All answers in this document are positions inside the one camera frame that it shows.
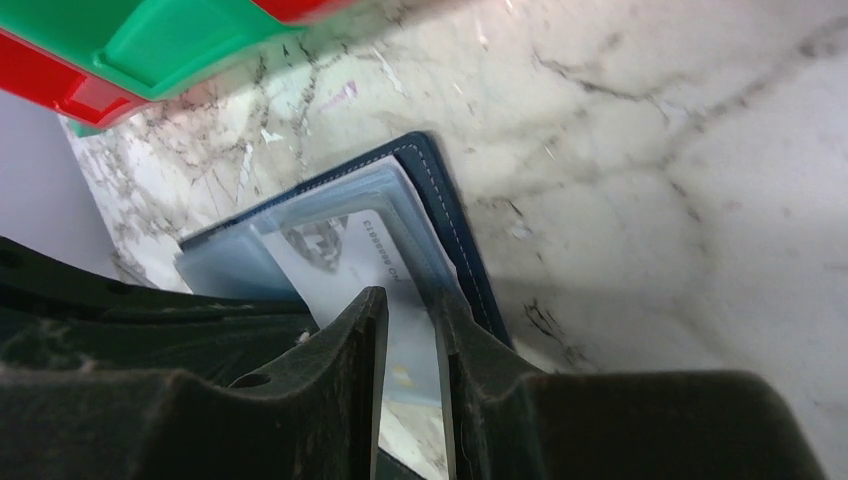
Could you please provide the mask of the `red bin with gold card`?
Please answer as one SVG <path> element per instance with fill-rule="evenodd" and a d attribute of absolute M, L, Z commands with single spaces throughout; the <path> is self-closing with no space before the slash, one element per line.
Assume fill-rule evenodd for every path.
<path fill-rule="evenodd" d="M 355 0 L 253 0 L 284 25 L 307 25 L 349 7 Z"/>

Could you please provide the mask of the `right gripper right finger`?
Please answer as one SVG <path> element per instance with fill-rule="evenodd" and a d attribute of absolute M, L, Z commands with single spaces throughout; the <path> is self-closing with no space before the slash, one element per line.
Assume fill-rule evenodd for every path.
<path fill-rule="evenodd" d="M 449 293 L 433 321 L 453 479 L 825 475 L 785 401 L 754 374 L 548 374 Z"/>

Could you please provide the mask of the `navy blue card holder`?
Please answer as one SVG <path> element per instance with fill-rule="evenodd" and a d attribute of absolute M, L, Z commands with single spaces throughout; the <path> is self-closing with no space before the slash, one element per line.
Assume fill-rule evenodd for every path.
<path fill-rule="evenodd" d="M 462 296 L 474 321 L 511 338 L 458 194 L 434 140 L 411 132 L 179 243 L 175 267 L 197 295 L 300 300 L 261 236 L 362 210 L 382 218 L 429 318 L 435 294 Z"/>

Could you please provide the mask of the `red bin with black card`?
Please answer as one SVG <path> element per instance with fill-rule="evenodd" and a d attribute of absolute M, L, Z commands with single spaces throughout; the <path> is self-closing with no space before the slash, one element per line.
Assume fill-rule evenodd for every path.
<path fill-rule="evenodd" d="M 151 105 L 6 31 L 1 32 L 1 89 L 97 129 Z"/>

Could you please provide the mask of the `green plastic bin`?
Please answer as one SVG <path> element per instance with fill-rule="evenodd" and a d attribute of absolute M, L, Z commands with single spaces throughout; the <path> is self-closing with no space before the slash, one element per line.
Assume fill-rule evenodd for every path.
<path fill-rule="evenodd" d="M 252 1 L 203 0 L 6 0 L 1 28 L 147 100 L 292 30 Z"/>

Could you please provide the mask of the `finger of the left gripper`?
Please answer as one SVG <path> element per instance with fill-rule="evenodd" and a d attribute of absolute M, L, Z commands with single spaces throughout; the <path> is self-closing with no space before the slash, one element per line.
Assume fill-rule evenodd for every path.
<path fill-rule="evenodd" d="M 80 309 L 1 311 L 1 385 L 97 371 L 189 371 L 226 387 L 319 327 L 308 314 L 95 319 Z"/>
<path fill-rule="evenodd" d="M 306 315 L 298 301 L 232 300 L 135 286 L 1 239 L 1 305 L 36 315 Z"/>

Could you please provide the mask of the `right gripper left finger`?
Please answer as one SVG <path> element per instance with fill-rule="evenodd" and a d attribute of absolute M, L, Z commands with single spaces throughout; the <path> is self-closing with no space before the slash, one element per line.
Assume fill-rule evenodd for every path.
<path fill-rule="evenodd" d="M 1 385 L 5 479 L 371 479 L 387 298 L 222 387 L 182 369 Z"/>

